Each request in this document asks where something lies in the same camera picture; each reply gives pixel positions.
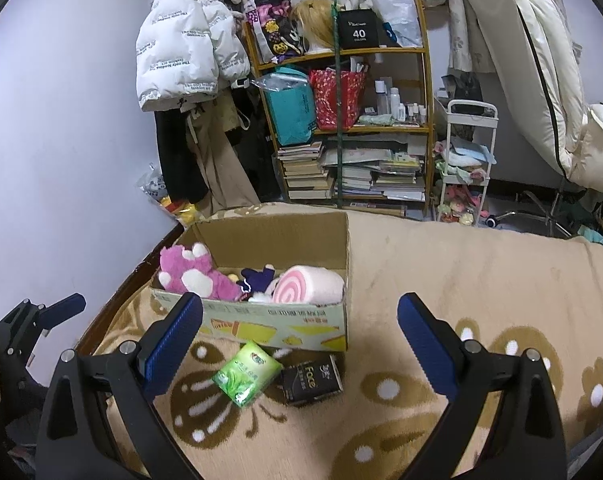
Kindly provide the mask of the pink bear plush toy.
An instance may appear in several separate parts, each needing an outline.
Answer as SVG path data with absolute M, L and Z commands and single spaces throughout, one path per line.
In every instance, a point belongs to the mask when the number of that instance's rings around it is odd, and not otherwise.
M 210 250 L 197 242 L 192 247 L 174 245 L 160 251 L 157 280 L 166 292 L 186 294 L 221 301 L 238 301 L 241 287 L 218 271 Z

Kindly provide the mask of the green tissue pack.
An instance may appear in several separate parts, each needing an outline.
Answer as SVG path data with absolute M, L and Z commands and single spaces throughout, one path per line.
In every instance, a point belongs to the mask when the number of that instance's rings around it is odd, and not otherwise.
M 282 372 L 282 364 L 254 341 L 247 342 L 213 376 L 213 383 L 236 404 L 252 404 Z

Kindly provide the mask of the purple black plush toy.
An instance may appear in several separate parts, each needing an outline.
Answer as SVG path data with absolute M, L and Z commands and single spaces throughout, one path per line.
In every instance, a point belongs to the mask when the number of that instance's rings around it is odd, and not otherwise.
M 271 264 L 266 264 L 262 270 L 245 268 L 241 271 L 241 279 L 238 281 L 238 285 L 244 294 L 266 292 L 275 277 L 276 269 Z

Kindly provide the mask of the pink swirl roll plush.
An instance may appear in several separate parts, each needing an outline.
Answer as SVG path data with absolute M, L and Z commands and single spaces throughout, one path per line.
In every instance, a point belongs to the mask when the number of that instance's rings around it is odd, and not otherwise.
M 272 301 L 275 304 L 339 304 L 344 297 L 344 278 L 318 266 L 292 266 L 279 278 Z

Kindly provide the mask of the white duck plush keychain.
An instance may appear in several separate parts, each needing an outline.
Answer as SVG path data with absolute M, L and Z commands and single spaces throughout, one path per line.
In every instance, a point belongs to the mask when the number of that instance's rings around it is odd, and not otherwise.
M 266 292 L 254 292 L 254 294 L 248 298 L 249 302 L 257 302 L 257 304 L 270 304 L 272 296 L 266 294 Z

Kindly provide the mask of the beige patterned blanket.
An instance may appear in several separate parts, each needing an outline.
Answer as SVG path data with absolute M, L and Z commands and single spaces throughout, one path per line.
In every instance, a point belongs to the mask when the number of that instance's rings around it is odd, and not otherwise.
M 434 428 L 437 396 L 397 324 L 416 292 L 437 318 L 493 352 L 536 348 L 568 446 L 603 427 L 603 246 L 582 238 L 486 230 L 382 214 L 269 204 L 216 214 L 293 236 L 306 220 L 347 250 L 348 348 L 341 393 L 288 406 L 277 389 L 248 408 L 213 376 L 238 345 L 198 337 L 155 408 L 208 479 L 395 479 Z

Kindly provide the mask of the black hanging coat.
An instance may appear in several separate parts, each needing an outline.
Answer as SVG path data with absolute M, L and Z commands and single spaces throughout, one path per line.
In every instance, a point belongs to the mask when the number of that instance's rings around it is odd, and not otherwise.
M 198 159 L 190 149 L 187 115 L 180 110 L 155 112 L 155 130 L 160 169 L 168 195 L 196 204 L 210 190 L 203 178 Z

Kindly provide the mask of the stack of books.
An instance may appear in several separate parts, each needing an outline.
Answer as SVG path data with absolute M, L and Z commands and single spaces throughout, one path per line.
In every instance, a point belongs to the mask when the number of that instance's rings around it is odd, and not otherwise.
M 334 179 L 330 170 L 322 165 L 323 153 L 321 141 L 281 146 L 277 150 L 289 200 L 330 200 Z

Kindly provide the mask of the white rolling cart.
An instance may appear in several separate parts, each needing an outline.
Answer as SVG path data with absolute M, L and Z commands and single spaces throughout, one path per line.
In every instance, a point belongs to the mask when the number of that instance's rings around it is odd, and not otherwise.
M 435 219 L 479 226 L 489 217 L 485 202 L 497 165 L 498 108 L 484 101 L 452 99 L 443 117 L 446 133 L 434 148 L 439 177 Z

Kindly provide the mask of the white puffer jacket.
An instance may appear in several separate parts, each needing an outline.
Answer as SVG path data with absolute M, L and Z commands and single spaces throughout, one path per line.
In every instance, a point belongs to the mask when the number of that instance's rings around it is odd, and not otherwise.
M 221 0 L 153 0 L 136 51 L 143 112 L 190 110 L 251 71 L 236 20 Z

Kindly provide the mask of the teal bag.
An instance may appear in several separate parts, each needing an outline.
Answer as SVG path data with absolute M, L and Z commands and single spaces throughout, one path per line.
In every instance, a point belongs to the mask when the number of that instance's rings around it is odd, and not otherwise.
M 280 67 L 253 80 L 265 92 L 276 138 L 281 146 L 305 144 L 315 130 L 315 100 L 309 77 Z

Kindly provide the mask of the blonde wig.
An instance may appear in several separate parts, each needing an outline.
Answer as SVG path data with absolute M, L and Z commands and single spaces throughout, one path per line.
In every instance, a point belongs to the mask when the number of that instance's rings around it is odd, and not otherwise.
M 293 6 L 292 19 L 300 28 L 308 53 L 333 51 L 334 27 L 330 0 L 301 0 Z

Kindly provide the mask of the green pole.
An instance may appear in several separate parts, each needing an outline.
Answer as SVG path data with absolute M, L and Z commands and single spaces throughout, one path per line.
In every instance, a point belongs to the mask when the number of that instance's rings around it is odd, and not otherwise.
M 341 46 L 338 35 L 338 1 L 333 0 L 331 15 L 333 20 L 333 50 L 335 60 L 335 114 L 336 114 L 336 185 L 337 208 L 343 208 L 343 104 L 341 104 Z

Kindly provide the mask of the black box number 40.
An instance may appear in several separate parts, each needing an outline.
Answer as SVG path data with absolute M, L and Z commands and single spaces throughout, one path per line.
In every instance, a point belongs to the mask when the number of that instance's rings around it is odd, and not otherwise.
M 339 46 L 347 50 L 379 47 L 376 19 L 377 16 L 371 9 L 339 11 Z

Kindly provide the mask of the cream folded mattress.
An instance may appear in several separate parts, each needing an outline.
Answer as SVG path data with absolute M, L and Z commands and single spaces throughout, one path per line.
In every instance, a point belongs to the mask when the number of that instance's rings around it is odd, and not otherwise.
M 519 132 L 569 182 L 603 193 L 603 105 L 585 99 L 554 0 L 467 0 Z

